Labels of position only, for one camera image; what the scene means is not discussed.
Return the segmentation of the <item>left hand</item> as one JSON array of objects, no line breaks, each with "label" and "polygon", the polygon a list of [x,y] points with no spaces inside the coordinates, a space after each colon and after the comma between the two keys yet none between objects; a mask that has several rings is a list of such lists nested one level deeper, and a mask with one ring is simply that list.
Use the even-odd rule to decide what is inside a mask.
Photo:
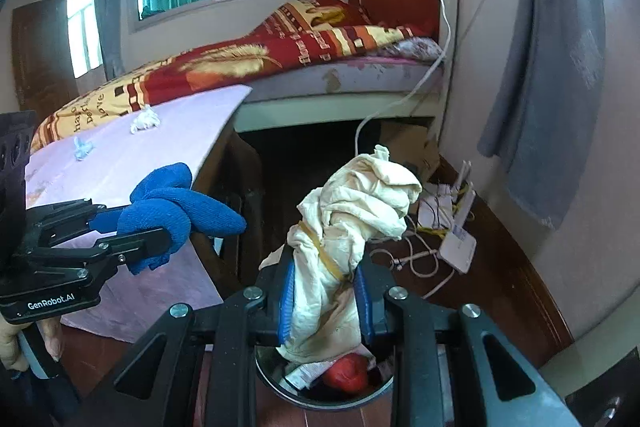
[{"label": "left hand", "polygon": [[[12,325],[0,317],[0,355],[6,369],[15,369],[19,372],[29,369],[29,363],[17,340],[18,333],[27,327],[27,324]],[[39,321],[38,329],[49,355],[58,361],[62,357],[64,348],[61,319],[50,317],[50,319]]]}]

